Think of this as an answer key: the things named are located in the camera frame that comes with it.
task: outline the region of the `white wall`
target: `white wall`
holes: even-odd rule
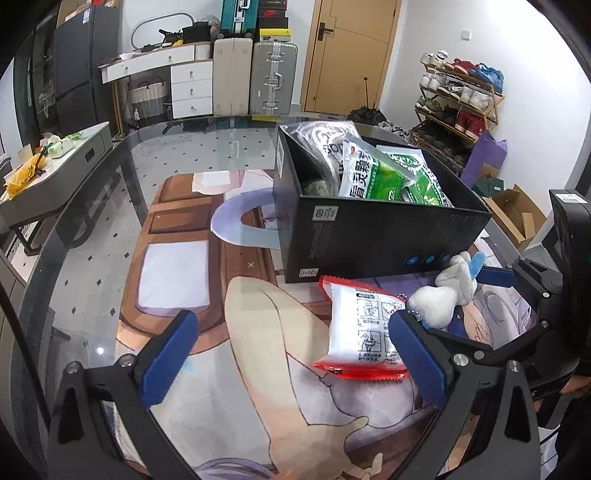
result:
[[[12,157],[12,166],[18,165],[18,152],[22,148],[21,134],[18,129],[17,111],[14,107],[13,79],[14,61],[0,80],[0,132],[4,150]]]
[[[298,47],[298,63],[295,73],[293,103],[300,103],[301,84],[306,63],[308,35],[314,11],[314,0],[290,0],[287,16],[290,19],[292,42]],[[206,15],[221,19],[222,0],[125,0],[122,8],[121,29],[119,33],[119,52],[132,50],[131,33],[140,23],[150,18],[161,17],[177,12],[186,12],[196,21]],[[138,47],[147,43],[162,41],[159,28],[178,31],[190,24],[186,17],[172,17],[140,27],[134,39]]]
[[[548,190],[563,188],[577,163],[589,126],[591,85],[554,27],[526,0],[404,0],[404,33],[380,104],[385,115],[409,129],[417,125],[414,103],[423,52],[447,50],[502,70],[506,99],[500,126],[508,140],[501,177],[519,184],[546,214]],[[471,30],[472,39],[460,38]]]

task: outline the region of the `glass tabletop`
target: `glass tabletop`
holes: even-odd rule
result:
[[[60,215],[19,319],[52,408],[69,362],[111,365],[192,310],[199,339],[151,410],[202,478],[386,478],[434,409],[411,380],[376,386],[312,366],[326,354],[331,304],[317,284],[284,281],[272,204],[276,132],[275,121],[209,118],[125,138]],[[227,225],[237,226],[234,236]],[[259,229],[257,245],[241,241],[243,227]],[[486,232],[473,248],[501,266]],[[433,278],[364,281],[410,295]],[[450,327],[496,348],[534,320],[514,290],[480,286]],[[46,434],[20,356],[11,368],[19,442],[43,463]],[[106,409],[126,459],[145,471],[116,410]]]

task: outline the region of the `red sneaker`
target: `red sneaker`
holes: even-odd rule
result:
[[[454,59],[453,69],[456,72],[463,73],[464,75],[468,75],[470,70],[476,70],[476,65],[474,65],[471,61]]]
[[[472,115],[471,113],[467,113],[466,115],[469,118],[470,125],[466,128],[466,135],[473,139],[474,141],[480,138],[480,134],[486,130],[486,124],[484,123],[484,119],[477,117],[476,115]]]
[[[468,118],[468,113],[464,110],[460,110],[460,112],[457,114],[456,130],[464,133],[469,126],[470,119]]]

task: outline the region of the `black refrigerator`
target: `black refrigerator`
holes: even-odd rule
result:
[[[90,7],[56,29],[53,75],[62,135],[101,122],[117,133],[110,84],[99,65],[118,55],[119,8]]]

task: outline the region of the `red and white package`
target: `red and white package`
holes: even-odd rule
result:
[[[352,380],[408,378],[388,334],[390,317],[406,309],[406,297],[336,277],[322,276],[319,284],[332,300],[332,321],[329,352],[313,366]]]

